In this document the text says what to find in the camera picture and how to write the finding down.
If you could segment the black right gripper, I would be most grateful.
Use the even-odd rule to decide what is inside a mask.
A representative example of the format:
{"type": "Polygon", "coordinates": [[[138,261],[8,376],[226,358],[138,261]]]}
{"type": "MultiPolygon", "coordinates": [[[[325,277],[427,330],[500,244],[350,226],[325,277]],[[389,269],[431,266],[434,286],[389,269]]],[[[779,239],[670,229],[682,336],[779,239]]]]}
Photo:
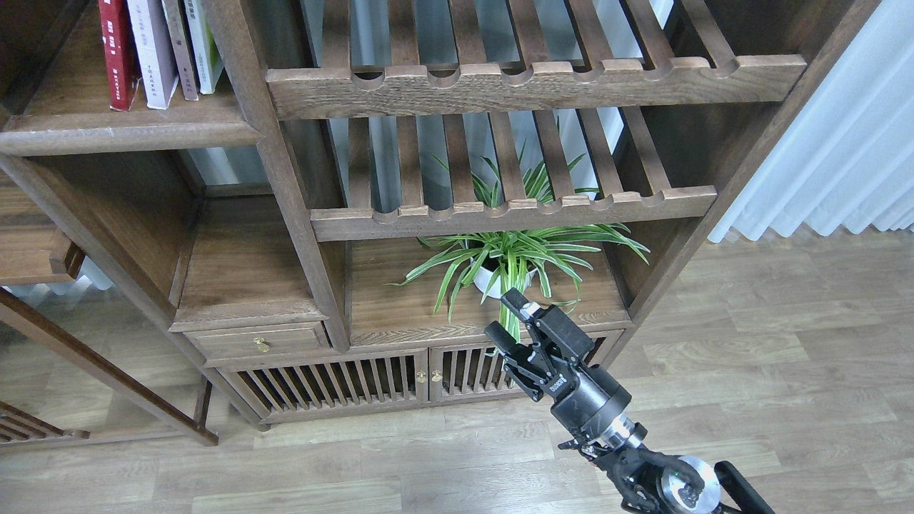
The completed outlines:
{"type": "Polygon", "coordinates": [[[561,309],[542,309],[516,288],[501,303],[532,338],[521,345],[497,321],[484,328],[513,383],[534,401],[552,397],[551,413],[576,443],[631,443],[633,423],[624,413],[631,395],[607,371],[586,365],[594,342],[561,309]]]}

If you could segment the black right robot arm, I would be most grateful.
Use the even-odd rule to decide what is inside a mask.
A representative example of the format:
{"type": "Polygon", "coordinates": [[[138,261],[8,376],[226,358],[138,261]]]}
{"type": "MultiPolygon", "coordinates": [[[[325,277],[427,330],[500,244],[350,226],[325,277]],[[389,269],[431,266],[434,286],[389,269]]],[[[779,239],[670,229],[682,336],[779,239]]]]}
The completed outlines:
{"type": "Polygon", "coordinates": [[[551,414],[571,433],[564,449],[605,471],[633,513],[770,513],[770,506],[727,461],[666,455],[644,445],[646,429],[626,415],[631,395],[585,358],[594,342],[558,307],[546,309],[516,289],[502,304],[532,338],[521,345],[499,322],[486,335],[505,358],[505,372],[528,396],[552,397],[551,414]]]}

